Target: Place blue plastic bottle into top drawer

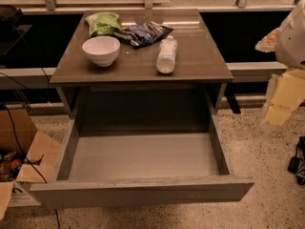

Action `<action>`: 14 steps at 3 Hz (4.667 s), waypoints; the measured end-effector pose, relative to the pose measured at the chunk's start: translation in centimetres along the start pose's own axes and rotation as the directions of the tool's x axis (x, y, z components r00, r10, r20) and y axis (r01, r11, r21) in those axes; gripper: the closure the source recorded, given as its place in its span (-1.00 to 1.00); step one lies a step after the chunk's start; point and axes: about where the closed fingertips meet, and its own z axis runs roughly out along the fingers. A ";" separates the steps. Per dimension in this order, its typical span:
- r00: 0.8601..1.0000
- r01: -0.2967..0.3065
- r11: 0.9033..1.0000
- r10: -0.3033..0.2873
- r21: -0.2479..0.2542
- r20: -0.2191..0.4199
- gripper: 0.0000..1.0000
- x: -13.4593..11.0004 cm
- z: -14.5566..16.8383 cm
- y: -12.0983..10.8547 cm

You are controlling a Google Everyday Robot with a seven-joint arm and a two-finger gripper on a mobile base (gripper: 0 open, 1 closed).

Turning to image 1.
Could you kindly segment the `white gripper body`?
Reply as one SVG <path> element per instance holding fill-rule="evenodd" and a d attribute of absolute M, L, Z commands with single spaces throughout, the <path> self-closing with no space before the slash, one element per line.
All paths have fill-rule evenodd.
<path fill-rule="evenodd" d="M 305 69 L 305 0 L 299 1 L 281 23 L 275 56 L 287 67 Z"/>

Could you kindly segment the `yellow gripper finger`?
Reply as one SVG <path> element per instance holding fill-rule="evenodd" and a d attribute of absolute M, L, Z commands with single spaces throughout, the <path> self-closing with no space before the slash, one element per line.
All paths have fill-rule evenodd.
<path fill-rule="evenodd" d="M 259 40 L 255 49 L 260 52 L 274 52 L 276 49 L 276 39 L 279 28 L 276 28 L 269 32 L 266 36 L 264 36 L 261 40 Z"/>
<path fill-rule="evenodd" d="M 280 129 L 304 100 L 304 71 L 293 69 L 281 75 L 273 74 L 262 108 L 261 129 L 266 132 Z"/>

